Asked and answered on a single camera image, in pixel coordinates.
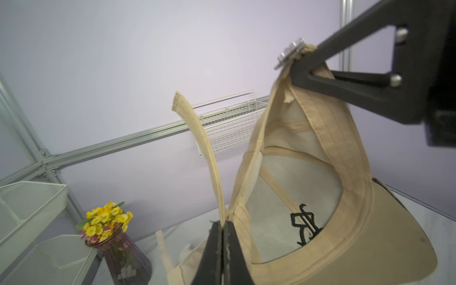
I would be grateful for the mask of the yellow flower bouquet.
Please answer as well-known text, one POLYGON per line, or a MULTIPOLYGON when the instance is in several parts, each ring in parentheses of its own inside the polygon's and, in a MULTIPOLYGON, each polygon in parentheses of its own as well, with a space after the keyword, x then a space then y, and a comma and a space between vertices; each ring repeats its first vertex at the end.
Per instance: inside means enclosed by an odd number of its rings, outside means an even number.
POLYGON ((134 215, 124 211, 124 202, 112 201, 103 207, 97 207, 86 213, 86 219, 77 225, 82 240, 89 245, 96 245, 111 238, 116 233, 125 233, 134 215))

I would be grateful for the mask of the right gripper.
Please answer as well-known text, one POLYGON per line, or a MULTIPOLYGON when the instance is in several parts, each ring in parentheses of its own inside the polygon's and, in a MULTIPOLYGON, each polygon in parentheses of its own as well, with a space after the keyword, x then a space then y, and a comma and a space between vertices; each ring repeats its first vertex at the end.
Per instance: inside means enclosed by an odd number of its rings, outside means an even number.
POLYGON ((392 73, 327 78, 301 59, 291 67, 292 84, 401 124, 423 122, 429 146, 455 147, 455 1, 380 1, 304 56, 332 57, 389 25, 408 31, 395 40, 392 73))

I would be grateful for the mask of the white two-tier mesh shelf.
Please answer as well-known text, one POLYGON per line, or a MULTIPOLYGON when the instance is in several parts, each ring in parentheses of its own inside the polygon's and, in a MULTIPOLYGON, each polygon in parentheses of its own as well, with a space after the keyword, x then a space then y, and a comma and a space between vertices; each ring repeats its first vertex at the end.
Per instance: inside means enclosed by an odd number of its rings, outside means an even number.
POLYGON ((81 285, 97 257, 79 235, 37 243, 66 208, 64 184, 20 181, 1 187, 1 284, 81 285))

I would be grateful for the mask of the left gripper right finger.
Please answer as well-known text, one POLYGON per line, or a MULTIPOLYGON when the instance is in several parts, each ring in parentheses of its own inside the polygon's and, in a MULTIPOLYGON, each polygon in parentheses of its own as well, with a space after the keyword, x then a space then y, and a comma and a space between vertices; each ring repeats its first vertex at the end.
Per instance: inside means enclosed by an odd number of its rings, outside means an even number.
POLYGON ((224 285, 254 285, 231 221, 223 228, 223 282, 224 285))

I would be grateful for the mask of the purple glass vase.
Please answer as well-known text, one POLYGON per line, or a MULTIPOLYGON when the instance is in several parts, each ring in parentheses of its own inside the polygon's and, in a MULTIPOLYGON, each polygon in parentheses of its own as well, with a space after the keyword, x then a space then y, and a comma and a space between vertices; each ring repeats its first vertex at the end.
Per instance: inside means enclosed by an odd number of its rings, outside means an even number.
POLYGON ((152 277, 152 263, 121 229, 99 243, 85 241, 102 252, 116 285, 146 285, 152 277))

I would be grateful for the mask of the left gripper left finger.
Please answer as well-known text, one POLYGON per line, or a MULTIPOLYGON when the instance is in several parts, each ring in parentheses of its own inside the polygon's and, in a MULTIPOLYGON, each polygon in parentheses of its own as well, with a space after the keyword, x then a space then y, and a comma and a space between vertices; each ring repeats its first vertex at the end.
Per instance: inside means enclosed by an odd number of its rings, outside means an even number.
POLYGON ((214 222, 192 285, 221 285, 223 269, 223 229, 214 222))

